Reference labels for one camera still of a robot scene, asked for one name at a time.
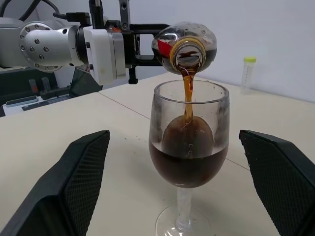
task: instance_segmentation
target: white wall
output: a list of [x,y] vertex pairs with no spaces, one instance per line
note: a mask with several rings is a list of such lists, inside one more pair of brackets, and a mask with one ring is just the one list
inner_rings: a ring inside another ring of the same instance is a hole
[[[11,17],[19,19],[24,12],[28,9],[33,0],[13,0],[11,1],[5,9],[4,17]],[[36,11],[30,15],[30,17],[26,20],[29,21],[38,21],[38,15]]]
[[[61,12],[89,11],[88,0],[54,0]],[[118,0],[103,0],[104,14],[119,19]],[[200,77],[239,85],[244,56],[256,56],[255,89],[315,102],[315,1],[130,0],[132,23],[202,23],[217,36],[218,53]],[[41,3],[39,17],[53,11]],[[151,54],[150,40],[142,54]],[[71,69],[58,76],[72,76]],[[139,68],[140,78],[163,68]]]

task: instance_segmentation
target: white table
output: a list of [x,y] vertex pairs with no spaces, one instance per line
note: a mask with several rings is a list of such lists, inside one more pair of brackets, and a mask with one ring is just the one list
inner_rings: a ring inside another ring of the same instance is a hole
[[[150,100],[152,88],[146,89]],[[87,235],[155,235],[156,218],[176,203],[176,189],[151,162],[150,121],[131,109],[93,93],[0,118],[0,229],[72,141],[108,129],[103,182]],[[230,161],[195,190],[192,202],[210,218],[217,236],[279,235],[250,172]]]
[[[149,119],[154,88],[160,83],[178,79],[181,76],[166,73],[141,80],[134,86],[122,85],[100,93]],[[218,84],[230,92],[228,160],[248,168],[243,146],[238,139],[240,130],[247,129],[291,141],[315,163],[312,145],[315,140],[315,104],[259,91],[242,95],[238,86]]]

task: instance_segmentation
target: test tube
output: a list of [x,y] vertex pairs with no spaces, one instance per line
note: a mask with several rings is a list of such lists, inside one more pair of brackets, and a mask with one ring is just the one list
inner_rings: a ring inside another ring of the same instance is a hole
[[242,94],[248,94],[250,92],[252,82],[252,71],[255,62],[256,57],[244,57],[244,69],[241,86]]

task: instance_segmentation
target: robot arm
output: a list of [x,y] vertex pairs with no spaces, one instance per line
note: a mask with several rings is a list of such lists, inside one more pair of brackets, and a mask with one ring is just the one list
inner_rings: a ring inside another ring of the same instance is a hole
[[63,66],[90,65],[98,84],[126,77],[136,84],[136,66],[161,66],[154,56],[140,55],[140,34],[158,34],[168,25],[132,25],[129,0],[120,0],[121,21],[103,20],[101,0],[90,0],[90,12],[67,13],[68,21],[80,26],[65,27],[60,21],[24,22],[0,18],[0,70],[33,67],[55,72]]

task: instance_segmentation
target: metal bolt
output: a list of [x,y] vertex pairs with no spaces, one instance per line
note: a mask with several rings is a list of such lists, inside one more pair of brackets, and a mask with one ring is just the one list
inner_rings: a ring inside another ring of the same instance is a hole
[[128,25],[126,23],[123,23],[123,29],[128,29]]

